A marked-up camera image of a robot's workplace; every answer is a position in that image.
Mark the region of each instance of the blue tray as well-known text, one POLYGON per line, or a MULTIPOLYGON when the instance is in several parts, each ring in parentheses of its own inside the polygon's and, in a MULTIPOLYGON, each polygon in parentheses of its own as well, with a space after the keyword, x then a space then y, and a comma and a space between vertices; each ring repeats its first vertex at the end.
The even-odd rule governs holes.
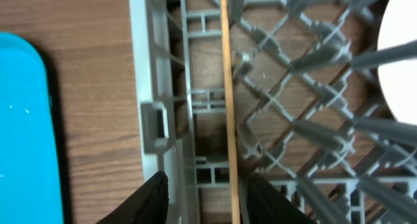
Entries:
POLYGON ((62 222, 46 69, 28 42, 0 33, 0 223, 62 222))

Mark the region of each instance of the wooden surface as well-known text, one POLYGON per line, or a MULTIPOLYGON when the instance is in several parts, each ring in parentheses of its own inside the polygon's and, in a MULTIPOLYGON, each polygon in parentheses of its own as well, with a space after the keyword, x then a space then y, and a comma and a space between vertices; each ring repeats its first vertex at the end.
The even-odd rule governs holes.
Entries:
POLYGON ((235 133, 235 104, 233 99, 233 77, 231 64, 229 18, 227 15, 227 0, 220 0, 222 10, 222 51, 224 90, 226 102, 227 124, 227 153, 229 156, 229 182, 231 197, 232 224, 240 224, 239 184, 237 177, 237 145, 235 133))
MULTIPOLYGON (((188 10, 213 8, 206 0, 187 0, 187 4, 188 10)), ((311 7, 306 14, 312 19, 333 21, 341 9, 343 5, 327 4, 311 7)), ((247 10, 244 17, 252 25, 271 29, 284 14, 277 8, 262 8, 247 10)), ((196 30, 199 26, 193 23, 190 28, 196 30)), ((209 21, 207 28, 220 29, 220 23, 209 21)), ((60 112, 66 138, 59 132, 57 138, 60 151, 66 152, 68 157, 73 220, 74 223, 94 223, 143 183, 128 0, 0 0, 0 29, 32 42, 42 50, 48 68, 57 73, 58 85, 51 90, 61 96, 60 112)), ((368 37, 364 26, 354 16, 349 17, 342 31, 352 40, 353 50, 360 49, 368 37)), ((313 40, 294 21, 284 25, 276 38, 292 58, 303 54, 313 40)), ((250 51, 254 45, 238 27, 231 28, 232 51, 250 51)), ((223 87, 221 40, 195 41, 190 49, 193 86, 223 87)), ((333 67, 314 72, 312 76, 329 83, 340 69, 333 67)), ((271 88, 284 73, 276 61, 261 52, 250 77, 264 88, 271 88)), ((369 88, 356 75, 348 82, 344 96, 350 103, 349 108, 355 110, 368 97, 369 88)), ((297 116, 315 97, 301 82, 293 80, 280 101, 297 116)), ((241 122, 258 102, 238 84, 235 121, 241 122)), ((332 110, 324 110, 312 120, 333 128, 344 122, 332 110)), ((196 121, 197 140, 208 139, 206 144, 197 144, 197 151, 203 146, 221 150, 225 146, 224 115, 198 116, 196 121)), ((263 113, 252 124, 266 144, 276 140, 287 127, 288 124, 272 111, 263 113)), ((369 141, 357 136, 357 153, 349 156, 352 164, 358 163, 372 148, 369 141)), ((316 149, 307 141, 294 138, 283 160, 297 170, 316 149)), ((229 189, 202 189, 201 198, 205 223, 230 221, 229 189)))

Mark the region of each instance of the thin wooden dowel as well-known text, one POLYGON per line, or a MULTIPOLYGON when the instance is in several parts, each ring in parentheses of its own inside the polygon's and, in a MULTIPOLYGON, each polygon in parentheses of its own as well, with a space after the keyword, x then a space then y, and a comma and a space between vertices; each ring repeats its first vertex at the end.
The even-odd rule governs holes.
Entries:
POLYGON ((222 47, 224 91, 226 100, 227 119, 227 151, 229 154, 229 178, 232 208, 232 224, 240 224, 238 175, 237 175, 237 145, 235 133, 235 105, 233 103, 233 78, 231 66, 231 50, 229 36, 229 17, 227 15, 227 0, 220 0, 222 10, 222 47))

